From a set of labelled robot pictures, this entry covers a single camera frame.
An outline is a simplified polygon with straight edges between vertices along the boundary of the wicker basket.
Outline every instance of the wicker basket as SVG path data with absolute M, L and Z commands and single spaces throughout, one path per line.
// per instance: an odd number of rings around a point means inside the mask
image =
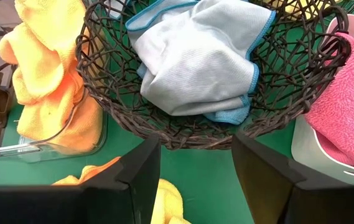
M 308 112 L 350 53 L 348 43 L 334 35 L 347 30 L 343 8 L 334 0 L 306 1 L 252 1 L 277 11 L 277 16 L 252 54 L 261 74 L 250 116 L 239 127 L 251 138 L 282 129 Z M 82 34 L 76 40 L 77 69 L 86 88 L 122 128 L 139 137 L 158 133 L 169 149 L 229 149 L 238 127 L 213 123 L 202 115 L 169 116 L 139 94 L 141 79 L 136 69 L 141 61 L 124 23 L 152 2 L 130 1 L 119 11 L 119 19 L 106 16 L 107 10 L 114 9 L 105 0 L 87 7 Z M 354 1 L 344 0 L 343 6 L 354 10 Z M 326 34 L 331 17 L 338 18 L 338 27 Z

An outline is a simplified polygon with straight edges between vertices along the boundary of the yellow towel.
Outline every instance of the yellow towel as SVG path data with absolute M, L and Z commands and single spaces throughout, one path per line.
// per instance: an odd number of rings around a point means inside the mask
M 17 132 L 70 148 L 64 154 L 92 150 L 102 128 L 102 111 L 90 96 L 83 97 L 83 80 L 76 72 L 75 39 L 85 7 L 79 0 L 15 0 L 23 23 L 0 41 L 1 58 L 18 64 L 12 76 L 18 103 L 25 105 Z
M 290 14 L 293 14 L 295 15 L 296 17 L 299 18 L 299 16 L 301 15 L 301 11 L 299 10 L 299 7 L 307 7 L 307 2 L 309 1 L 311 3 L 310 0 L 287 0 L 286 2 L 286 8 L 285 8 L 285 11 L 290 13 Z M 339 3 L 343 0 L 335 0 L 336 3 Z M 264 0 L 264 2 L 266 3 L 272 3 L 272 5 L 274 7 L 279 7 L 279 6 L 282 6 L 284 0 Z M 323 1 L 319 1 L 319 0 L 315 0 L 314 2 L 317 3 L 317 7 L 321 7 L 323 5 Z M 325 9 L 328 8 L 330 5 L 329 4 L 326 4 L 325 5 Z M 310 19 L 311 18 L 311 14 L 314 14 L 315 16 L 317 16 L 317 12 L 314 11 L 315 9 L 315 6 L 311 6 L 309 7 L 308 9 L 306 9 L 306 12 L 305 12 L 305 18 L 306 19 Z
M 79 179 L 69 175 L 53 185 L 77 185 L 99 174 L 112 166 L 120 157 L 113 159 L 103 166 L 85 166 Z M 157 187 L 156 199 L 153 207 L 151 224 L 190 224 L 184 220 L 182 197 L 178 189 L 170 182 L 160 179 Z

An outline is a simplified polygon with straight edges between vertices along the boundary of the green table surface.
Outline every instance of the green table surface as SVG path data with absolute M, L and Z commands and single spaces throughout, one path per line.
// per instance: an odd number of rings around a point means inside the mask
M 3 139 L 3 146 L 15 145 L 19 135 L 16 123 L 21 106 L 14 108 Z M 291 157 L 294 122 L 285 129 L 258 138 L 261 143 Z M 89 156 L 28 164 L 0 158 L 0 185 L 52 184 L 68 175 L 80 176 L 85 165 L 102 165 L 122 156 L 142 139 L 121 129 L 111 118 L 105 145 Z M 162 149 L 161 178 L 180 190 L 184 198 L 184 217 L 192 223 L 253 223 L 239 185 L 231 151 Z

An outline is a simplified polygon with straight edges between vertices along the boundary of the light blue microfiber cloth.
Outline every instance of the light blue microfiber cloth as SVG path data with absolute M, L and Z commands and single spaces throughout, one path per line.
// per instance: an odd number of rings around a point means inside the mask
M 126 23 L 141 94 L 174 116 L 242 123 L 259 74 L 249 55 L 274 15 L 240 0 L 158 0 Z

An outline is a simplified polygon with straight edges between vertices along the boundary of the pink towel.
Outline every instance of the pink towel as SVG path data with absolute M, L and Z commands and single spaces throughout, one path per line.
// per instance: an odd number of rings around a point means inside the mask
M 350 42 L 351 56 L 305 117 L 325 151 L 354 166 L 354 37 L 339 35 Z

